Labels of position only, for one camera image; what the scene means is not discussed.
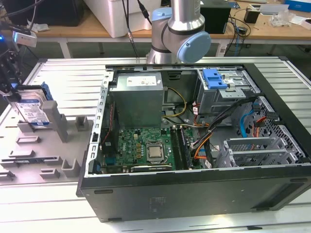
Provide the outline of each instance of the green circuit board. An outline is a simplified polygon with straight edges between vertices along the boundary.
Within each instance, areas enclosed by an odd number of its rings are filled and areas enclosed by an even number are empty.
[[[184,129],[184,134],[189,144],[193,142],[193,134],[190,128]],[[150,165],[147,161],[147,145],[163,145],[164,161],[175,170],[174,154],[172,149],[170,129],[129,129],[119,131],[117,166]]]

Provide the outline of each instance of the table leg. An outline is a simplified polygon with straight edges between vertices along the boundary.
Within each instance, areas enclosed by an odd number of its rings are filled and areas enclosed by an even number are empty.
[[[217,52],[216,52],[216,57],[224,57],[225,51],[227,50],[228,42],[221,42],[218,44]]]
[[[276,49],[276,45],[272,45],[270,51],[268,52],[268,55],[273,55],[275,49]]]
[[[59,45],[60,48],[62,49],[64,58],[72,58],[67,42],[59,42]]]
[[[99,56],[103,57],[104,56],[104,47],[102,42],[98,42],[98,47],[99,47]]]

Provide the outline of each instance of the open computer tower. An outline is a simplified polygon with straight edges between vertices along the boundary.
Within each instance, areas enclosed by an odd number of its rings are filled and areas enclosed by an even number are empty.
[[[106,66],[78,188],[101,222],[278,210],[310,142],[254,64]]]

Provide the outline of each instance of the white box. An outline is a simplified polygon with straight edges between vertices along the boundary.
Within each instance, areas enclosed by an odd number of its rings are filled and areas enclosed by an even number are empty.
[[[124,16],[122,0],[84,0],[96,18],[105,27],[111,37],[125,36],[128,33]],[[161,0],[140,0],[149,12],[161,7]],[[129,24],[132,32],[150,30],[151,25],[139,8],[137,0],[129,0]]]
[[[310,19],[306,19],[306,20],[302,21],[300,25],[302,27],[304,27],[305,29],[311,30],[311,21],[310,21]]]

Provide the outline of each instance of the floor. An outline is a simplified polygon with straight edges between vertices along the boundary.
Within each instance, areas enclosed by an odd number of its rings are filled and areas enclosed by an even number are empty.
[[[138,55],[144,57],[150,51],[150,43],[136,43]],[[240,56],[267,56],[272,45],[251,45],[249,48],[243,48]],[[32,51],[39,58],[63,58],[62,51],[58,43],[38,43]],[[69,49],[74,58],[95,58],[95,57],[134,57],[134,52],[129,43],[104,43],[104,54],[99,53],[98,43],[70,43]],[[208,57],[213,57],[216,54],[217,45],[212,44]],[[231,47],[232,51],[227,53],[227,56],[233,56],[235,46]],[[28,51],[21,49],[21,54],[24,54],[23,72],[28,74],[36,63],[37,59]],[[306,53],[303,49],[296,45],[278,45],[273,56],[286,56],[289,60],[302,71],[308,78],[311,78],[310,59],[311,53]],[[0,98],[0,113],[3,112],[7,103],[3,98]]]

